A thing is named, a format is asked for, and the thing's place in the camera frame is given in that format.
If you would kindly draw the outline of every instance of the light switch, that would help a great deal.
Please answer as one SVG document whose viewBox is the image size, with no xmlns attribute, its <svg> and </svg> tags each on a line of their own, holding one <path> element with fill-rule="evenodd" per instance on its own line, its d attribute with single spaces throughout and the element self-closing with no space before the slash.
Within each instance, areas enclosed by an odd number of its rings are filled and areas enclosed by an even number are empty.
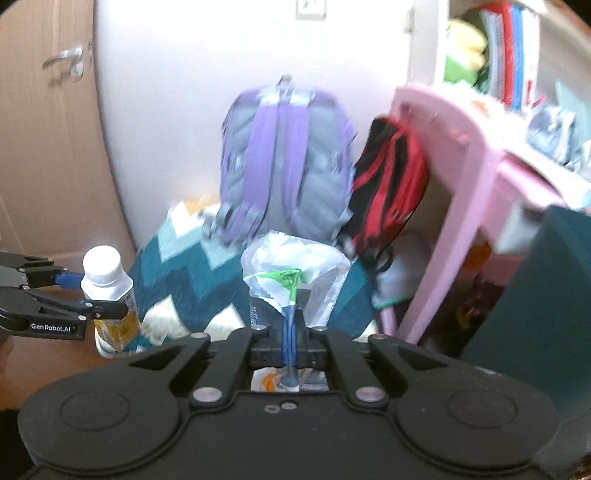
<svg viewBox="0 0 591 480">
<path fill-rule="evenodd" d="M 295 0 L 295 17 L 298 20 L 324 20 L 327 0 Z"/>
</svg>

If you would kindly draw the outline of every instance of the plastic bag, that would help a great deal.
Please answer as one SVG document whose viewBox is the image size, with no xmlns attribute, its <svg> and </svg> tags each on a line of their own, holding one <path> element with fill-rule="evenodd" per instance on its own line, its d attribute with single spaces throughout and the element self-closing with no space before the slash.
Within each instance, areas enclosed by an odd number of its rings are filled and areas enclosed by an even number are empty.
<svg viewBox="0 0 591 480">
<path fill-rule="evenodd" d="M 265 300 L 284 316 L 285 309 L 295 304 L 293 290 L 308 290 L 303 306 L 308 327 L 326 326 L 351 266 L 334 247 L 280 232 L 255 240 L 242 254 L 241 263 L 251 296 Z M 278 281 L 273 274 L 280 272 L 287 273 Z"/>
</svg>

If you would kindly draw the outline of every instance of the red book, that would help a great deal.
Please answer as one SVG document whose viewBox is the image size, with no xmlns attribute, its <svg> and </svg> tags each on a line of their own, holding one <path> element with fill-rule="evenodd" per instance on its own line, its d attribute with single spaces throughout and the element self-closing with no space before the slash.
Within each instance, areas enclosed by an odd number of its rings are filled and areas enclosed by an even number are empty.
<svg viewBox="0 0 591 480">
<path fill-rule="evenodd" d="M 505 37 L 505 96 L 503 102 L 506 105 L 513 104 L 513 89 L 515 79 L 515 62 L 513 61 L 513 22 L 511 19 L 511 2 L 493 2 L 491 4 L 476 7 L 475 10 L 488 10 L 501 14 L 503 18 L 503 31 Z"/>
</svg>

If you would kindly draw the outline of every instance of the wooden floor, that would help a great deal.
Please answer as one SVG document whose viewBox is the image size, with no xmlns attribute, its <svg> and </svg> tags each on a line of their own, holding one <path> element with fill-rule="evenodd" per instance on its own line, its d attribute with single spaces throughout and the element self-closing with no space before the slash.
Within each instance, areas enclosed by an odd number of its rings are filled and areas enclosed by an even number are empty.
<svg viewBox="0 0 591 480">
<path fill-rule="evenodd" d="M 59 291 L 48 293 L 72 298 L 72 294 L 64 295 Z M 13 340 L 14 349 L 8 357 L 8 366 L 0 375 L 0 410 L 19 408 L 41 387 L 109 362 L 96 352 L 92 324 L 88 325 L 84 341 L 23 337 L 13 337 Z"/>
</svg>

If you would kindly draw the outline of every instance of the door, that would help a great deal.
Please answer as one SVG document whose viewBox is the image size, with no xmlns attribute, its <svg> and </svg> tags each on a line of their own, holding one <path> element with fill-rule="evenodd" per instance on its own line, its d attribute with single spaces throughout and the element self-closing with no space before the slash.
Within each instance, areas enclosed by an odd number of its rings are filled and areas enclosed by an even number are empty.
<svg viewBox="0 0 591 480">
<path fill-rule="evenodd" d="M 0 17 L 0 250 L 74 271 L 96 245 L 117 248 L 127 268 L 135 255 L 100 124 L 93 7 L 19 0 Z M 76 46 L 76 75 L 71 59 L 42 68 Z"/>
</svg>

